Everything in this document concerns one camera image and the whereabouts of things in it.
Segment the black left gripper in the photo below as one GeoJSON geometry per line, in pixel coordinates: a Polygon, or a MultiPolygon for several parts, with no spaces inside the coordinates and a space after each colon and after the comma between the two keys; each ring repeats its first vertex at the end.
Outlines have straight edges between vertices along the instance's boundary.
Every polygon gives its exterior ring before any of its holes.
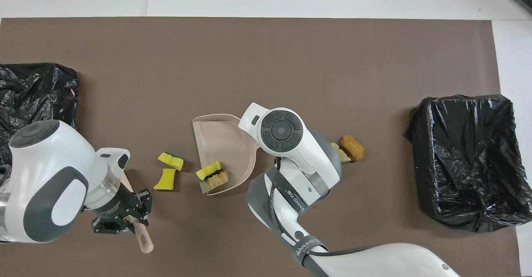
{"type": "Polygon", "coordinates": [[[137,207],[139,221],[149,224],[148,215],[152,212],[152,201],[152,194],[148,189],[143,189],[135,195],[125,185],[115,184],[102,185],[89,192],[85,206],[96,215],[92,220],[94,233],[116,235],[121,231],[128,231],[131,227],[123,219],[130,213],[127,208],[137,207]]]}

